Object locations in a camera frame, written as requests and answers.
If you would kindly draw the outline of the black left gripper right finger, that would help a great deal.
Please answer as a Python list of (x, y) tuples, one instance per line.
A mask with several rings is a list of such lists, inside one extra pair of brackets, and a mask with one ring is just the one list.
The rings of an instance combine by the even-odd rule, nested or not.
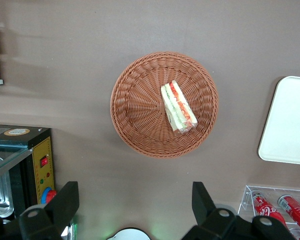
[(279, 220), (255, 216), (247, 221), (232, 211), (216, 207), (202, 182), (192, 183), (192, 211), (196, 219), (184, 240), (293, 240), (295, 237)]

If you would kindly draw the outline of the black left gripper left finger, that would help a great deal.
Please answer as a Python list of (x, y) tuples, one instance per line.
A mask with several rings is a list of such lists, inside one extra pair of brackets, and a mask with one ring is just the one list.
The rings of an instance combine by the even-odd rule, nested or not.
[(33, 205), (6, 224), (0, 217), (0, 240), (61, 240), (79, 206), (78, 182), (69, 181), (49, 203)]

